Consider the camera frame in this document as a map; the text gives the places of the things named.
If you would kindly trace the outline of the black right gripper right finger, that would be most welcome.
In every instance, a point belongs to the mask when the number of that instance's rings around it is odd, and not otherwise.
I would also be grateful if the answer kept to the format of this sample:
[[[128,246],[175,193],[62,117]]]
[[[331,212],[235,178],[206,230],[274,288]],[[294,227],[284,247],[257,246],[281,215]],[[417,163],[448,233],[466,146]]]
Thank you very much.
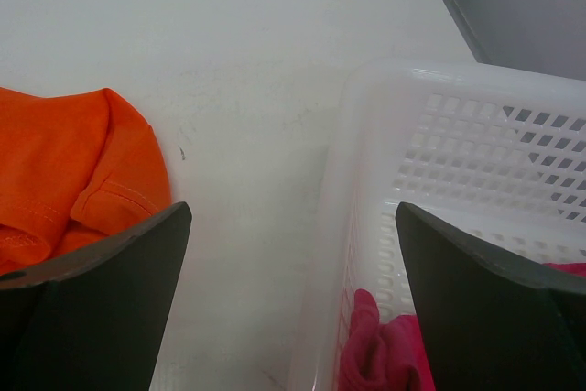
[[[438,390],[582,390],[585,279],[401,202],[396,228]]]

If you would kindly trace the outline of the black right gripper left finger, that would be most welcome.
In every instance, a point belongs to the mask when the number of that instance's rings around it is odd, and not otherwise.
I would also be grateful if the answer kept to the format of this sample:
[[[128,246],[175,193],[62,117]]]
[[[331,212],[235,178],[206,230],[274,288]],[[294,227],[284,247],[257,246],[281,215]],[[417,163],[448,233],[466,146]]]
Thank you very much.
[[[4,390],[147,390],[186,253],[175,203],[82,249],[1,277]]]

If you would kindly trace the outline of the orange t shirt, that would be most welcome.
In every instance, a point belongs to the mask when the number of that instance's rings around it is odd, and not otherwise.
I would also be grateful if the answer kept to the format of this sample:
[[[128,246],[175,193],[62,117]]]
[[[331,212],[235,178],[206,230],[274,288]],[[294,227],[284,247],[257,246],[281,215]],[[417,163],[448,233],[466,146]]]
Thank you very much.
[[[1,91],[1,272],[118,234],[172,203],[154,130],[111,89]]]

